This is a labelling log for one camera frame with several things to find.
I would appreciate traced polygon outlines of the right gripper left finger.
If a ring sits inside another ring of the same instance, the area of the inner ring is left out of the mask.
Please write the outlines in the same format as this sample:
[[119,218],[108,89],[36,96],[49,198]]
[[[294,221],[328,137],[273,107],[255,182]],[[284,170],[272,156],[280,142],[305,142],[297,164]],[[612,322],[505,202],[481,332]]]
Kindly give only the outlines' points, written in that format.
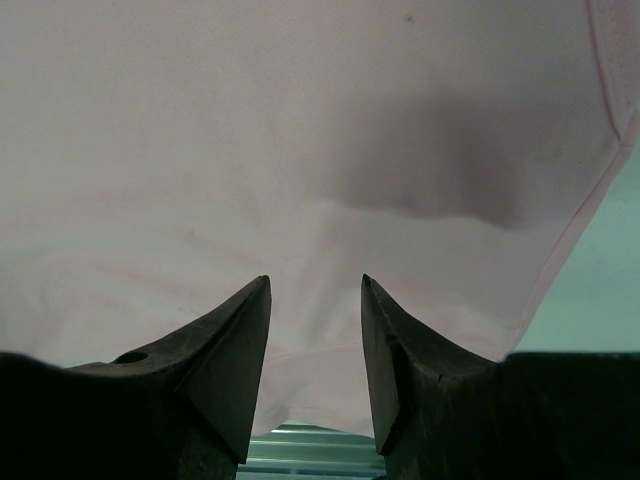
[[1,356],[5,479],[232,479],[247,459],[271,313],[267,276],[109,363]]

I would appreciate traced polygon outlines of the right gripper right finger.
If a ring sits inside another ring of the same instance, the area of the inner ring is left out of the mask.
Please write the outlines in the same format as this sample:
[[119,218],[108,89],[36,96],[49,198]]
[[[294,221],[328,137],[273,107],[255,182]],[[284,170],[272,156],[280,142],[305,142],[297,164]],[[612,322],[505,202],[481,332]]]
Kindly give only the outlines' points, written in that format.
[[639,357],[486,360],[370,277],[361,325],[374,439],[390,479],[635,479]]

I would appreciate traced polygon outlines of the pink t-shirt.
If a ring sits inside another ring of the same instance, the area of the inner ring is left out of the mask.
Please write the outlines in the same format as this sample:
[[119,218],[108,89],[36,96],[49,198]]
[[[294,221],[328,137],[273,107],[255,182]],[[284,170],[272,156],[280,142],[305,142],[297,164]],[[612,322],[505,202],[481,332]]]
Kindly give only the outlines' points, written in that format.
[[108,361],[267,275],[254,432],[370,435],[362,278],[504,357],[638,134],[634,1],[5,1],[1,346]]

